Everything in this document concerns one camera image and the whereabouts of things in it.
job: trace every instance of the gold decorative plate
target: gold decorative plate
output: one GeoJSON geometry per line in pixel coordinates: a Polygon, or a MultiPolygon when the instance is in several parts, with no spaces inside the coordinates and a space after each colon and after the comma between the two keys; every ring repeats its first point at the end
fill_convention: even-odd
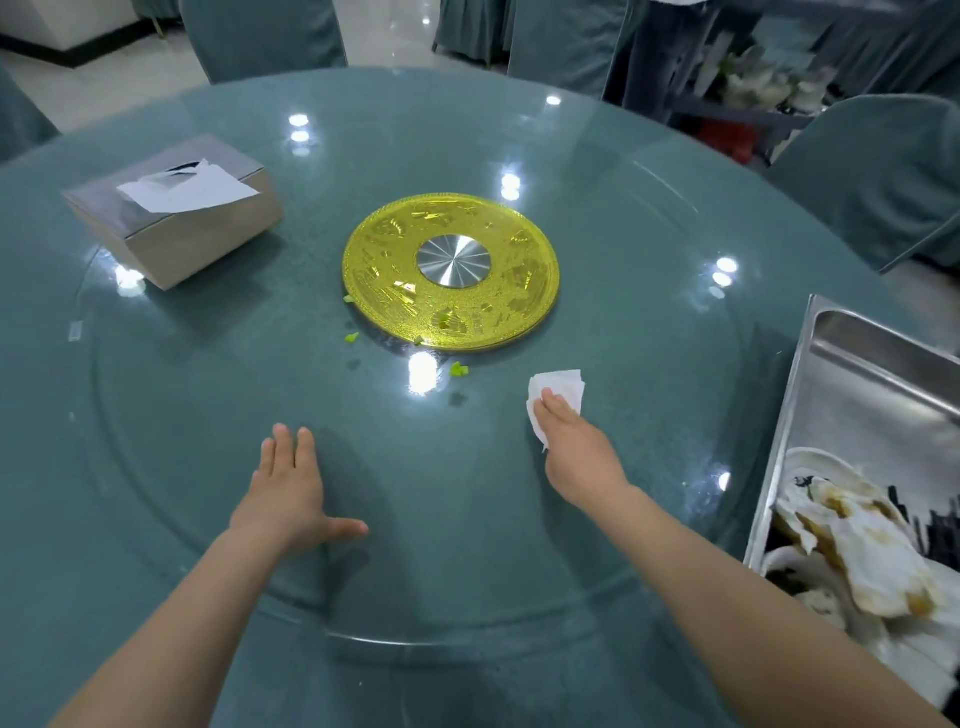
{"type": "Polygon", "coordinates": [[[470,195],[418,195],[360,223],[344,251],[344,284],[357,308],[393,336],[474,352],[506,344],[543,320],[557,300],[560,265],[542,231],[509,207],[470,195]],[[477,265],[466,262],[475,275],[433,275],[436,263],[427,258],[437,241],[453,241],[456,252],[480,251],[470,253],[477,265]]]}

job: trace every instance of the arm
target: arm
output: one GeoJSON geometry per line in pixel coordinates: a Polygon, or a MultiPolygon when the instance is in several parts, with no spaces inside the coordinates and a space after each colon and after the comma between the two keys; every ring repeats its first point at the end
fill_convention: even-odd
{"type": "Polygon", "coordinates": [[[546,472],[660,595],[750,726],[949,726],[869,652],[627,482],[607,437],[549,389],[546,472]]]}
{"type": "Polygon", "coordinates": [[[54,718],[51,728],[195,728],[213,715],[253,607],[284,554],[367,535],[324,514],[313,435],[265,440],[250,490],[197,567],[54,718]]]}

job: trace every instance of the dining chair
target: dining chair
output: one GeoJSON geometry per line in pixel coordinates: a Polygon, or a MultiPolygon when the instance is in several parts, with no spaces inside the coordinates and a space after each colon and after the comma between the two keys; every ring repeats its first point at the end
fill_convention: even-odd
{"type": "Polygon", "coordinates": [[[490,66],[503,51],[505,0],[441,0],[433,51],[440,46],[490,66]]]}
{"type": "Polygon", "coordinates": [[[181,0],[180,13],[212,84],[347,65],[331,0],[181,0]]]}
{"type": "Polygon", "coordinates": [[[765,176],[880,273],[960,244],[960,108],[946,99],[842,101],[765,176]]]}
{"type": "Polygon", "coordinates": [[[600,99],[645,8],[645,0],[516,2],[507,75],[600,99]]]}
{"type": "Polygon", "coordinates": [[[133,9],[140,17],[149,17],[156,34],[164,37],[160,20],[180,17],[180,0],[132,0],[133,9]]]}
{"type": "Polygon", "coordinates": [[[57,127],[0,67],[0,163],[57,136],[57,127]]]}

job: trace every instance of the white napkin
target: white napkin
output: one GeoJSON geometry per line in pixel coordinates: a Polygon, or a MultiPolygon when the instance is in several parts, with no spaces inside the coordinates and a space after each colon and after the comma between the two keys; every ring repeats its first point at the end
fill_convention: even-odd
{"type": "Polygon", "coordinates": [[[527,415],[530,417],[530,424],[534,426],[534,432],[543,443],[543,449],[549,446],[546,442],[546,435],[540,429],[540,423],[537,422],[537,416],[534,414],[534,402],[540,399],[540,393],[544,389],[551,389],[555,395],[562,395],[579,415],[580,408],[584,401],[584,384],[580,377],[579,369],[568,369],[564,372],[544,372],[543,374],[533,375],[530,378],[530,391],[527,395],[527,415]]]}
{"type": "Polygon", "coordinates": [[[168,213],[229,205],[260,194],[206,159],[194,166],[182,165],[141,177],[136,182],[121,184],[117,190],[148,212],[168,213]]]}

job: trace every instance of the silver center disc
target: silver center disc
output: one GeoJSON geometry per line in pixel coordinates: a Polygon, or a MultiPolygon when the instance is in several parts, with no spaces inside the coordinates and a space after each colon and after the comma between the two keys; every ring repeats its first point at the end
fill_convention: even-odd
{"type": "Polygon", "coordinates": [[[417,251],[420,272],[446,288],[469,288],[487,277],[490,254],[472,237],[438,235],[417,251]]]}

